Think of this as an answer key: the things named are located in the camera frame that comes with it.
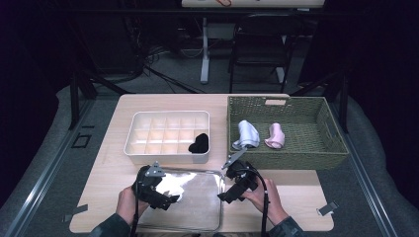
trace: wicker basket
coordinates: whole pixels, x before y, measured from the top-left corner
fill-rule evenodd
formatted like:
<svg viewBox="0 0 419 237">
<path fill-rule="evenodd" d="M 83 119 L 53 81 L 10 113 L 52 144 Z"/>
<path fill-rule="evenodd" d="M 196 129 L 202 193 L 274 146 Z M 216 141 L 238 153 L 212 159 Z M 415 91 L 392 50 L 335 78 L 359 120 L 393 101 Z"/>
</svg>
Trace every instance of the wicker basket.
<svg viewBox="0 0 419 237">
<path fill-rule="evenodd" d="M 348 148 L 323 97 L 228 97 L 229 154 L 237 152 L 231 144 L 240 138 L 238 124 L 244 119 L 258 130 L 261 142 L 240 159 L 257 169 L 332 169 L 348 157 Z M 286 136 L 282 149 L 264 143 L 274 122 Z"/>
</svg>

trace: dark background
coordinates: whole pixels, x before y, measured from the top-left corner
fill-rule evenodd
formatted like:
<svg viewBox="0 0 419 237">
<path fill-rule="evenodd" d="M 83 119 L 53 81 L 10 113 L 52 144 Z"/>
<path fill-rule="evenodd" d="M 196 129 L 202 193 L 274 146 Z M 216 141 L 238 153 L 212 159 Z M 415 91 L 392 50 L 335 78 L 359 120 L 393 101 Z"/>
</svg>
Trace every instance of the dark background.
<svg viewBox="0 0 419 237">
<path fill-rule="evenodd" d="M 98 1 L 66 1 L 62 5 L 83 7 L 94 2 Z M 169 5 L 161 6 L 179 6 L 179 1 L 165 2 Z M 111 0 L 98 3 L 121 7 Z M 373 17 L 350 24 L 319 22 L 300 81 L 319 80 L 349 58 L 350 95 L 377 130 L 388 173 L 399 191 L 419 208 L 419 3 L 326 3 L 325 11 L 367 9 Z M 79 17 L 69 25 L 62 15 L 46 14 L 45 6 L 54 7 L 48 4 L 29 0 L 0 3 L 2 204 L 42 144 L 57 110 L 56 92 L 69 85 L 77 69 L 122 74 L 141 70 L 124 19 Z M 154 18 L 148 22 L 150 34 L 173 34 L 179 22 L 170 22 L 165 25 L 163 18 Z M 177 50 L 176 41 L 167 40 L 176 35 L 170 36 L 157 39 Z"/>
</svg>

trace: person's hand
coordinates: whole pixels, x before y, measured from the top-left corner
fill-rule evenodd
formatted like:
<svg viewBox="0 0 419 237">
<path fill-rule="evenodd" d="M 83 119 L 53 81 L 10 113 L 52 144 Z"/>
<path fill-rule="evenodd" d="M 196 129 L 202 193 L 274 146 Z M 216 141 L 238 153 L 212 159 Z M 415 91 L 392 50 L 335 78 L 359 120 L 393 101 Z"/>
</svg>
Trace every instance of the person's hand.
<svg viewBox="0 0 419 237">
<path fill-rule="evenodd" d="M 273 225 L 279 224 L 289 215 L 284 211 L 283 205 L 281 204 L 280 195 L 278 194 L 277 185 L 273 180 L 264 179 L 269 197 L 268 205 L 268 218 Z M 263 211 L 264 195 L 265 191 L 262 185 L 262 181 L 257 178 L 258 188 L 253 192 L 246 191 L 242 197 L 249 199 L 259 211 Z"/>
<path fill-rule="evenodd" d="M 138 201 L 138 217 L 140 217 L 149 207 L 147 202 Z M 120 192 L 117 205 L 117 214 L 126 221 L 128 225 L 132 225 L 133 216 L 135 215 L 135 194 L 131 187 L 126 187 Z"/>
</svg>

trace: white plastic organizer tray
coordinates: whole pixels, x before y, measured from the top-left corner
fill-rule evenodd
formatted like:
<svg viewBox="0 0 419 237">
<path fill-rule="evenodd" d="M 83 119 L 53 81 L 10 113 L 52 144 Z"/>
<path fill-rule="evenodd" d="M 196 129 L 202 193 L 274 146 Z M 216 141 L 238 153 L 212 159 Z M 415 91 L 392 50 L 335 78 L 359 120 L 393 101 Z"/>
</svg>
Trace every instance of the white plastic organizer tray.
<svg viewBox="0 0 419 237">
<path fill-rule="evenodd" d="M 210 140 L 210 115 L 204 111 L 138 112 L 133 116 L 125 154 L 134 164 L 207 163 L 209 150 L 192 153 L 189 146 L 205 133 Z"/>
</svg>

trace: chair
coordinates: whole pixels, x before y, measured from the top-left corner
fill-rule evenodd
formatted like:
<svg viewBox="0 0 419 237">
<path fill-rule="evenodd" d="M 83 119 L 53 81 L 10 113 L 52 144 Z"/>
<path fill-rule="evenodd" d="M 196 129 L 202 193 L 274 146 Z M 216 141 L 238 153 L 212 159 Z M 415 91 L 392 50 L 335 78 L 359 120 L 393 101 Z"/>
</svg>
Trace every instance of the chair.
<svg viewBox="0 0 419 237">
<path fill-rule="evenodd" d="M 285 69 L 283 82 L 274 84 L 282 84 L 281 93 L 284 93 L 294 42 L 302 31 L 303 22 L 296 15 L 250 14 L 241 18 L 235 25 L 233 33 L 228 65 L 229 93 L 232 93 L 233 84 L 260 83 L 248 80 L 234 82 L 234 66 L 273 67 L 271 73 L 276 71 L 277 67 L 283 67 Z"/>
</svg>

